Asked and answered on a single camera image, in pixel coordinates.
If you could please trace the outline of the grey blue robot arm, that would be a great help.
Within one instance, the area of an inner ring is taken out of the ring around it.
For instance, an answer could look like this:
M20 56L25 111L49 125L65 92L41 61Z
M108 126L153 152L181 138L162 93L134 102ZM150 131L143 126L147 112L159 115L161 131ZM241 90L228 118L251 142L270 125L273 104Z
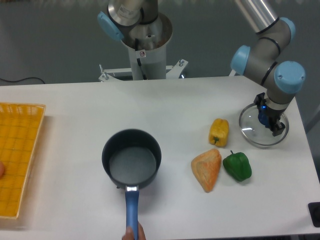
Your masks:
M230 66L239 75L263 86L254 105L258 121L273 136L285 130L281 115L298 93L306 78L295 61L277 63L277 57L293 40L296 28L285 17L278 17L265 0L238 0L236 5L258 36L253 47L241 46ZM158 10L156 0L111 0L97 16L101 29L128 50L134 80L165 79L166 46L172 37L172 24Z

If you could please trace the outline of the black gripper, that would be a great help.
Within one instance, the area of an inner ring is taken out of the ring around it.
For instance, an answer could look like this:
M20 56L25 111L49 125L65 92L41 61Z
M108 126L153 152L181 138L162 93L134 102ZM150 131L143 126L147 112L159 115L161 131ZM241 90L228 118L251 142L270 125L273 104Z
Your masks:
M256 95L253 104L258 110L259 122L271 130L274 137L281 135L286 128L281 122L281 115L288 108L288 103L276 103L265 92L262 92Z

